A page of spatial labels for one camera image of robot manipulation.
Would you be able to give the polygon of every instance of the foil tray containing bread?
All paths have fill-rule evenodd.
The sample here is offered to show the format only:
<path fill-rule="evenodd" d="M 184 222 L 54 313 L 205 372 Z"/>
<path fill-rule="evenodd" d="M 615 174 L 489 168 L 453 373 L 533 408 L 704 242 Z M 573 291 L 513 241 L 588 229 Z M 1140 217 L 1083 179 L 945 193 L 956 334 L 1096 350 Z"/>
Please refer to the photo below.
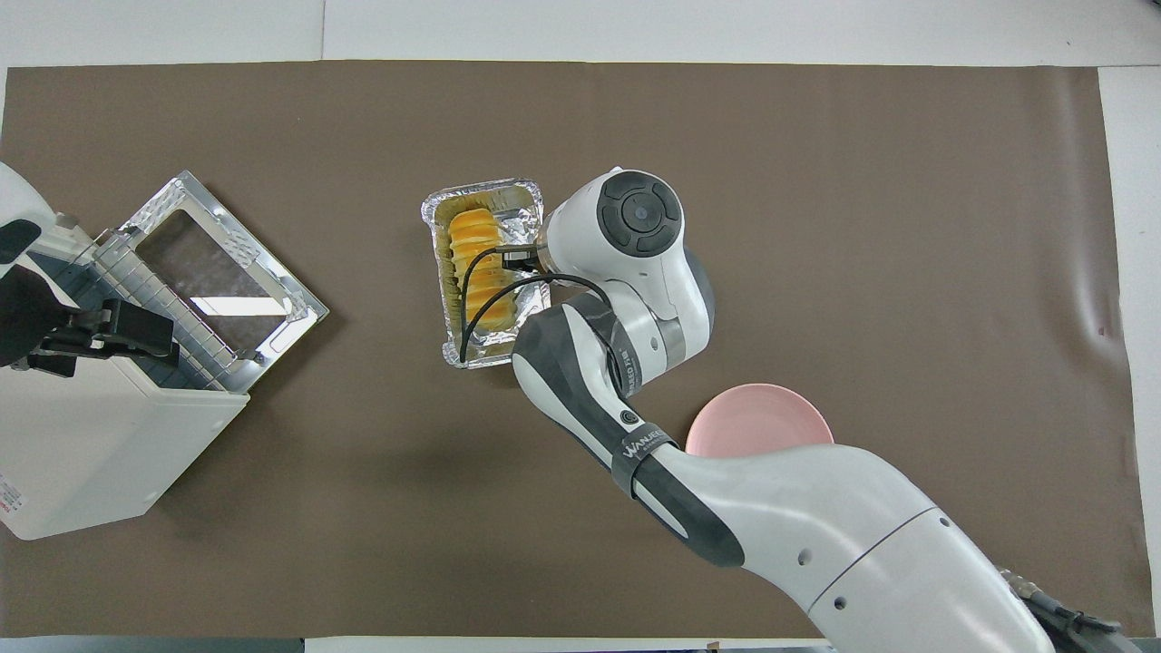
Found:
<path fill-rule="evenodd" d="M 543 213 L 540 187 L 528 179 L 502 179 L 445 188 L 424 201 L 420 214 L 432 234 L 447 331 L 442 352 L 448 365 L 471 369 L 509 363 L 524 322 L 551 306 L 548 284 L 528 284 L 517 288 L 511 293 L 511 300 L 502 299 L 482 316 L 479 325 L 468 338 L 467 357 L 460 360 L 462 316 L 466 316 L 463 321 L 470 322 L 481 304 L 497 290 L 534 274 L 502 270 L 498 256 L 486 257 L 471 272 L 468 302 L 462 306 L 461 275 L 464 268 L 475 258 L 474 254 L 492 243 L 535 244 Z"/>

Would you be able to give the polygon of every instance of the round pink plate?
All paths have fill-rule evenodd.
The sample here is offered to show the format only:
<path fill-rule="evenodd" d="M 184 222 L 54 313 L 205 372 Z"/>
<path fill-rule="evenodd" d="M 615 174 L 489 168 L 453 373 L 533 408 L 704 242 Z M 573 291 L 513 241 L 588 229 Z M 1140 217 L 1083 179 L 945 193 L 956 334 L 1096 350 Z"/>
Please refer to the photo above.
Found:
<path fill-rule="evenodd" d="M 781 386 L 747 383 L 709 400 L 690 428 L 685 451 L 736 458 L 834 442 L 822 414 L 801 395 Z"/>

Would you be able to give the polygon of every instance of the brown mat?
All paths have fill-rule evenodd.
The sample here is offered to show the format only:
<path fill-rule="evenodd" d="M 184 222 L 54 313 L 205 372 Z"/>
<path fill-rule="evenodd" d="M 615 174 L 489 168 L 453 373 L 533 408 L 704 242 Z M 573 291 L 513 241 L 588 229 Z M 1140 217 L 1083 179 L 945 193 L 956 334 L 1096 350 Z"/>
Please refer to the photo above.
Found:
<path fill-rule="evenodd" d="M 0 158 L 89 232 L 193 171 L 333 315 L 143 518 L 0 529 L 2 632 L 805 637 L 533 409 L 452 369 L 419 203 L 670 181 L 709 349 L 636 406 L 813 400 L 993 560 L 1152 631 L 1094 70 L 294 63 L 13 70 Z"/>

